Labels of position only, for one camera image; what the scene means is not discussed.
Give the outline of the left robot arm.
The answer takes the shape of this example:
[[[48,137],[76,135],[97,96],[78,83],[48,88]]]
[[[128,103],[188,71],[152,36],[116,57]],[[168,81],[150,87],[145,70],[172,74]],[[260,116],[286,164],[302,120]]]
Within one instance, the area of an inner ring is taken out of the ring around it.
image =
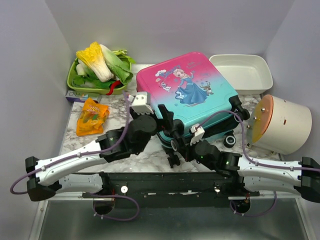
[[[161,131],[173,129],[174,113],[165,105],[158,105],[157,117],[150,105],[131,105],[125,126],[112,129],[82,148],[50,159],[40,160],[34,156],[25,160],[29,176],[27,194],[31,201],[39,202],[56,195],[62,189],[60,179],[85,168],[129,158],[144,151],[151,137]]]

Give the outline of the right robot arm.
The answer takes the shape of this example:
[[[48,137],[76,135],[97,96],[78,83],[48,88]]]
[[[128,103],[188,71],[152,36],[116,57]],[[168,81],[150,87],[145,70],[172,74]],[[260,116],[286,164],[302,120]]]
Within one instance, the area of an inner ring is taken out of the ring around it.
[[[275,191],[300,195],[320,201],[320,165],[311,157],[301,161],[273,161],[247,157],[245,154],[220,151],[203,140],[179,150],[187,161],[196,160],[217,174],[232,178],[230,191],[241,196],[245,192]]]

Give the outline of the pink and teal kids suitcase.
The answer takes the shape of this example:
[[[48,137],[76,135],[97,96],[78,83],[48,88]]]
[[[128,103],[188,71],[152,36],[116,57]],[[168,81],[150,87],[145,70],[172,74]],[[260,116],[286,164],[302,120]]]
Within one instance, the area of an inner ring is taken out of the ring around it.
[[[190,52],[141,69],[136,74],[137,91],[150,94],[150,105],[162,118],[159,105],[173,113],[168,120],[171,129],[163,126],[157,133],[171,167],[180,165],[176,153],[185,161],[194,158],[189,150],[194,134],[204,139],[223,138],[223,145],[236,144],[234,129],[239,120],[250,113],[243,108],[238,93],[201,52]]]

